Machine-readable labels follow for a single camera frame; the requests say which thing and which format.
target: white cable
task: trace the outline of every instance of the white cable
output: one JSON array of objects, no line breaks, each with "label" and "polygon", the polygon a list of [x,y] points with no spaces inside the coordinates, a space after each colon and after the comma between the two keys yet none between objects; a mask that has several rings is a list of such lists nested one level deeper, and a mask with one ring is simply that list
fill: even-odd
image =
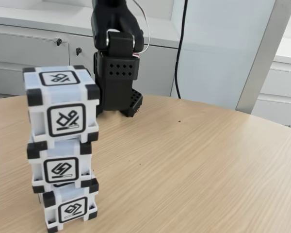
[{"label": "white cable", "polygon": [[137,0],[132,0],[132,1],[133,1],[133,2],[134,2],[134,3],[135,3],[135,4],[140,8],[140,10],[142,11],[142,14],[143,14],[144,17],[145,17],[145,22],[146,22],[147,30],[149,31],[149,42],[148,42],[148,44],[147,44],[146,49],[143,50],[143,51],[141,51],[141,52],[139,52],[139,54],[140,54],[140,53],[143,53],[143,52],[147,51],[148,48],[150,47],[151,31],[150,31],[150,27],[149,27],[149,24],[148,24],[148,21],[147,21],[146,13],[145,13],[145,11],[143,10],[142,6],[139,4],[139,2],[138,2]]}]

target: wire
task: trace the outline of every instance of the wire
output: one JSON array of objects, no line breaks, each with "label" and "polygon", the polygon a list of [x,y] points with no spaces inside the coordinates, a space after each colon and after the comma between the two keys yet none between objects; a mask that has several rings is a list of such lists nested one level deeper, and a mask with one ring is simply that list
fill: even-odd
[{"label": "wire", "polygon": [[182,48],[182,43],[183,43],[183,38],[184,38],[184,28],[185,28],[185,18],[186,18],[186,10],[187,10],[187,8],[188,8],[188,0],[185,0],[184,8],[183,8],[181,37],[180,37],[180,43],[179,43],[179,48],[178,48],[178,53],[177,53],[177,60],[176,60],[176,67],[175,67],[175,85],[176,85],[177,95],[178,95],[179,99],[181,98],[181,95],[180,95],[179,85],[178,85],[178,66],[179,66],[179,58],[180,58],[181,48]]},{"label": "wire", "polygon": [[139,8],[140,8],[140,10],[142,11],[142,14],[144,15],[144,17],[145,17],[145,22],[146,22],[146,26],[147,26],[147,30],[149,31],[149,42],[148,42],[148,44],[147,44],[147,47],[146,47],[146,49],[145,50],[143,50],[143,51],[141,51],[141,52],[139,52],[139,54],[140,53],[144,53],[144,52],[146,52],[148,49],[149,49],[149,47],[150,47],[150,41],[151,41],[151,31],[150,31],[150,27],[149,27],[149,24],[148,24],[148,21],[147,21],[147,17],[146,17],[146,13],[145,13],[145,11],[143,10],[143,8],[142,8],[142,6],[140,5],[140,3],[137,1],[137,0],[132,0]]}]

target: wood grain surface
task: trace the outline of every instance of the wood grain surface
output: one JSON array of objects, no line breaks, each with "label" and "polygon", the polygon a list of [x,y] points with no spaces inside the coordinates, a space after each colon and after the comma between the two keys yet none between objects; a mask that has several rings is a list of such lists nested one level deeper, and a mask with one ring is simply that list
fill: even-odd
[{"label": "wood grain surface", "polygon": [[[98,217],[64,233],[291,233],[291,129],[145,96],[134,118],[98,118]],[[0,233],[45,233],[26,158],[25,97],[0,100]]]}]

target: cube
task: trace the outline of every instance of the cube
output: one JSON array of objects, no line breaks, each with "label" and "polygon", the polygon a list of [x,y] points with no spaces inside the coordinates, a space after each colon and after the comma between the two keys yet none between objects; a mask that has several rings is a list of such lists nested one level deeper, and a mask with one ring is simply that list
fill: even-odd
[{"label": "cube", "polygon": [[23,69],[34,142],[98,140],[100,90],[84,66]]},{"label": "cube", "polygon": [[87,221],[97,217],[95,195],[99,184],[96,178],[87,188],[76,188],[74,183],[55,187],[52,191],[39,194],[43,202],[45,221],[49,233],[60,231],[64,223],[83,218]]},{"label": "cube", "polygon": [[80,188],[91,183],[91,142],[80,143],[78,139],[55,141],[54,148],[48,149],[31,138],[27,157],[32,166],[34,193],[49,192],[54,184],[75,182]]}]

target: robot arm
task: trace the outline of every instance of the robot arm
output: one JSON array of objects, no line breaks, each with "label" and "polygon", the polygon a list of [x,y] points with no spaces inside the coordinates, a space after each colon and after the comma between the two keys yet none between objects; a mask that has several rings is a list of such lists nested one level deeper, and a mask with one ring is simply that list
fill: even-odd
[{"label": "robot arm", "polygon": [[126,0],[93,0],[93,8],[91,22],[98,50],[94,54],[94,73],[101,91],[97,113],[117,110],[133,117],[143,99],[132,89],[140,62],[134,53],[143,50],[143,32]]},{"label": "robot arm", "polygon": [[108,49],[108,30],[116,29],[129,33],[134,39],[134,52],[144,48],[144,36],[135,16],[129,11],[126,0],[93,0],[92,30],[95,47],[100,51]]}]

